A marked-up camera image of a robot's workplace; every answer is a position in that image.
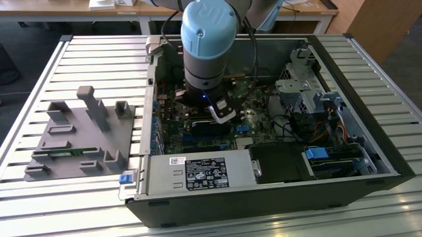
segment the wooden cabinet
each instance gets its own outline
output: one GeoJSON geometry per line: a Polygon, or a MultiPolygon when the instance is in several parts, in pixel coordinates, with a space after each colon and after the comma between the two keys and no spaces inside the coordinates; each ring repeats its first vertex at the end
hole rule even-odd
{"type": "Polygon", "coordinates": [[[422,0],[332,0],[340,13],[328,33],[350,33],[381,63],[422,14],[422,0]]]}

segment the floor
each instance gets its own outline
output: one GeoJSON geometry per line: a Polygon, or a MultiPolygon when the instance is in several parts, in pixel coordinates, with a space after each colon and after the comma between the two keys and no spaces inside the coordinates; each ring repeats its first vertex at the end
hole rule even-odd
{"type": "MultiPolygon", "coordinates": [[[[0,86],[0,144],[15,122],[32,87],[43,72],[50,56],[62,35],[138,35],[139,26],[131,28],[129,22],[101,22],[95,28],[91,23],[51,23],[53,30],[43,29],[41,23],[27,23],[22,28],[18,23],[0,23],[0,43],[19,68],[22,77],[11,84],[0,86]]],[[[382,64],[382,68],[400,85],[417,106],[422,108],[422,18],[410,29],[382,64]]]]}

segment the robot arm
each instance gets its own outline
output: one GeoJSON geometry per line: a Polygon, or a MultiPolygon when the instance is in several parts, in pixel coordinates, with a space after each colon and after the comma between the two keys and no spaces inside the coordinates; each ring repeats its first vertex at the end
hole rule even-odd
{"type": "Polygon", "coordinates": [[[206,98],[218,123],[235,117],[235,108],[221,82],[229,52],[245,17],[256,29],[269,30],[282,0],[143,0],[183,11],[182,43],[186,75],[185,100],[201,105],[206,98]]]}

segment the power supply label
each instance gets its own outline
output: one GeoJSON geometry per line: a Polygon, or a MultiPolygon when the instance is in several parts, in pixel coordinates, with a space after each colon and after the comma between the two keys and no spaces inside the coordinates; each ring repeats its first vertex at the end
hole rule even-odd
{"type": "Polygon", "coordinates": [[[189,191],[229,187],[225,158],[187,160],[185,168],[189,191]]]}

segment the white box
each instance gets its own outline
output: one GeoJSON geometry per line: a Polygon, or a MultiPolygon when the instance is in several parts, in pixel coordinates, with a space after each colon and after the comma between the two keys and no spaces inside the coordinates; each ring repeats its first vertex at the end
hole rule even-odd
{"type": "Polygon", "coordinates": [[[115,0],[115,2],[117,2],[117,5],[121,5],[121,6],[134,6],[137,0],[115,0]]]}
{"type": "Polygon", "coordinates": [[[90,10],[107,10],[115,9],[114,0],[90,0],[90,10]]]}

